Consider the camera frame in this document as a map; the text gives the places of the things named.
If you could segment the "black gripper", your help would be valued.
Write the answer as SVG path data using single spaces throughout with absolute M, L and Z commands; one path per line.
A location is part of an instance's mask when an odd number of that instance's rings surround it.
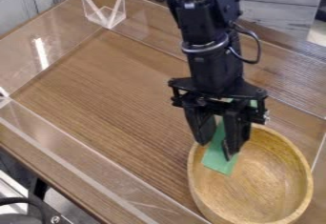
M 173 78 L 173 104 L 183 108 L 186 120 L 201 145 L 206 145 L 217 130 L 215 115 L 223 116 L 223 153 L 227 160 L 250 139 L 251 123 L 267 119 L 266 89 L 243 78 L 243 61 L 230 43 L 205 45 L 182 43 L 190 76 Z

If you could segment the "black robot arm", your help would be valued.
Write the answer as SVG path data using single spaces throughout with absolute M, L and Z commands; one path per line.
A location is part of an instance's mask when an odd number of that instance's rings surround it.
M 206 145 L 217 122 L 225 122 L 223 154 L 239 153 L 250 139 L 251 125 L 267 119 L 267 91 L 246 82 L 243 65 L 255 64 L 241 56 L 241 33 L 253 31 L 237 24 L 241 0 L 161 0 L 167 3 L 181 30 L 181 49 L 186 54 L 190 75 L 169 81 L 173 104 L 183 108 L 195 140 Z

